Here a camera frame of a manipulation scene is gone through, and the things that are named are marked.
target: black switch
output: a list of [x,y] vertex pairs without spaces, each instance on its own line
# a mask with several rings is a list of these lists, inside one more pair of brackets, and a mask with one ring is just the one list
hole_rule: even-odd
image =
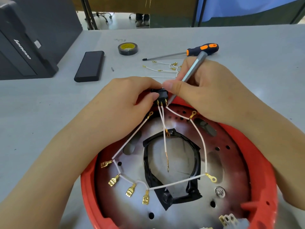
[[157,104],[159,102],[159,106],[162,105],[165,107],[167,106],[167,101],[168,101],[168,91],[166,91],[164,88],[161,89],[152,89],[151,92],[157,92],[159,93],[158,99],[154,102],[154,104]]

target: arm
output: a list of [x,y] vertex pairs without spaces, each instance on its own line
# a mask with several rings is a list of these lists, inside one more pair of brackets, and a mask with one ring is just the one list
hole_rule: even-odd
[[99,151],[141,123],[158,98],[150,93],[136,105],[138,95],[148,88],[158,89],[161,84],[129,77],[105,86],[55,135],[0,204],[0,228],[58,227],[78,176]]
[[225,66],[206,60],[189,84],[180,81],[196,58],[187,58],[176,80],[163,87],[210,120],[245,134],[271,162],[284,199],[305,210],[305,134],[264,104]]

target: person's right hand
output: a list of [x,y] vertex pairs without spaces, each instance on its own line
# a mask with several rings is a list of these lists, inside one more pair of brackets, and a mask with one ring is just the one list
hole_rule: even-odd
[[204,117],[236,126],[241,117],[251,115],[261,103],[229,69],[215,61],[206,59],[188,83],[182,82],[195,60],[196,57],[186,58],[177,78],[165,81],[163,88],[184,99]]

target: dark pants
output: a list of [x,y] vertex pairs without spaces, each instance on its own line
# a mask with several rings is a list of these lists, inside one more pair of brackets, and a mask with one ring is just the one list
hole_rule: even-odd
[[135,20],[136,20],[136,21],[141,21],[141,20],[143,20],[143,21],[149,21],[149,14],[144,14],[144,18],[143,18],[143,14],[138,14],[138,13],[136,13],[136,14],[135,14]]

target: screw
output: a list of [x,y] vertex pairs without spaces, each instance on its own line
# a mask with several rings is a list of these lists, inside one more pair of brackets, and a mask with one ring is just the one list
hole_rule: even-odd
[[220,198],[224,198],[225,195],[226,195],[226,192],[225,192],[225,190],[222,187],[216,187],[215,188],[215,193]]

